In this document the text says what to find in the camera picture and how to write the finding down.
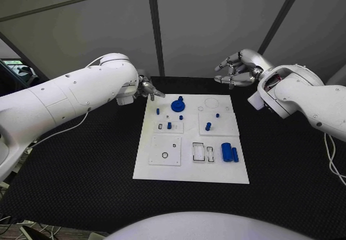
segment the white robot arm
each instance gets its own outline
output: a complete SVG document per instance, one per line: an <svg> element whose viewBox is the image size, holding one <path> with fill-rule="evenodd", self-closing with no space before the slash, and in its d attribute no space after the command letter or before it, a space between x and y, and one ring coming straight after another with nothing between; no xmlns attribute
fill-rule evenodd
<svg viewBox="0 0 346 240"><path fill-rule="evenodd" d="M274 65L252 50L231 55L215 68L228 66L228 76L215 81L248 86L259 81L257 92L248 98L257 110L270 107L281 118L303 112L310 125L346 142L346 87L324 85L317 75L300 65Z"/></svg>
<svg viewBox="0 0 346 240"><path fill-rule="evenodd" d="M0 182L29 144L60 124L114 98L118 105L133 103L138 95L164 98L141 73L125 55L110 53L99 65L0 97Z"/></svg>

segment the black table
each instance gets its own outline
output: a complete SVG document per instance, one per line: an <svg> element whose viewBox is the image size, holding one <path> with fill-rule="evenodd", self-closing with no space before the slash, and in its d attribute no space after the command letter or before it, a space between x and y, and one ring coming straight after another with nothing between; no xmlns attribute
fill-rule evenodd
<svg viewBox="0 0 346 240"><path fill-rule="evenodd" d="M346 187L330 173L323 133L301 113L281 119L257 111L255 86L205 78L156 77L167 94L231 94L249 185L133 179L147 99L110 102L84 124L33 150L0 202L0 212L49 224L114 232L179 211L212 211L264 220L316 239L346 237ZM72 127L82 116L52 133ZM346 173L344 143L336 141Z"/></svg>

